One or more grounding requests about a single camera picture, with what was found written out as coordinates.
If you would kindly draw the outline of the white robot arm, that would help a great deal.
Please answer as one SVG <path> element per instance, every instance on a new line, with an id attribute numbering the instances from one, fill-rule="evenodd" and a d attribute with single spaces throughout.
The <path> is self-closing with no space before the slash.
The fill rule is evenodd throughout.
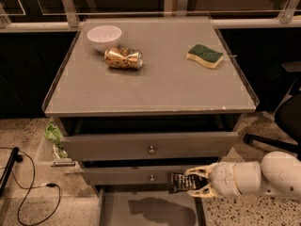
<path id="1" fill-rule="evenodd" d="M 289 153 L 271 152 L 261 162 L 220 162 L 188 169 L 208 184 L 189 190 L 196 198 L 256 195 L 301 199 L 301 161 Z"/>

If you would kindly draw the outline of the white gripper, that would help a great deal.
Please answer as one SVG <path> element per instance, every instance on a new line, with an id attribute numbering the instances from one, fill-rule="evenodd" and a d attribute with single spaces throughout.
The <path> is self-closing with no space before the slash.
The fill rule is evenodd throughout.
<path id="1" fill-rule="evenodd" d="M 186 176 L 205 178 L 211 180 L 211 184 L 207 184 L 200 189 L 188 190 L 187 193 L 195 198 L 213 198 L 216 192 L 225 197 L 233 197 L 239 195 L 234 177 L 234 163 L 212 163 L 211 165 L 203 165 L 193 167 L 185 171 Z"/>

